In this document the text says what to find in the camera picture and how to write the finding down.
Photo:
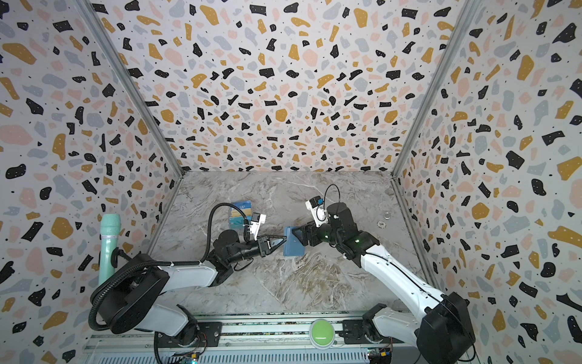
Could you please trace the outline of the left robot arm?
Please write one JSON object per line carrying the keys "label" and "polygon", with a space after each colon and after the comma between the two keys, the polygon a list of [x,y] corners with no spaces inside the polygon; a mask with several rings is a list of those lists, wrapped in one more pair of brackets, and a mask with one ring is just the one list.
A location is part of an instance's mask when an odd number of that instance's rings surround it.
{"label": "left robot arm", "polygon": [[162,294],[183,288],[217,287],[242,261],[271,255],[285,236],[262,235],[240,241],[234,230],[219,234],[204,262],[157,261],[141,253],[130,259],[92,294],[88,324],[94,331],[120,335],[131,330],[154,332],[187,347],[201,338],[196,317],[184,306],[165,306]]}

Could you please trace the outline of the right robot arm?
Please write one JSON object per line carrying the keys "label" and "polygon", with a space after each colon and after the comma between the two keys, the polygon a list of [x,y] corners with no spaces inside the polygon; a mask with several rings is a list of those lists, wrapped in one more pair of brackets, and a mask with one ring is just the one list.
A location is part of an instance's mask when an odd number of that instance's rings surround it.
{"label": "right robot arm", "polygon": [[457,363],[474,347],[468,300],[444,294],[396,260],[372,234],[357,227],[345,203],[326,205],[316,196],[306,202],[312,221],[293,229],[305,247],[329,244],[345,259],[376,277],[407,312],[379,303],[362,317],[356,336],[372,344],[395,338],[416,347],[428,363]]}

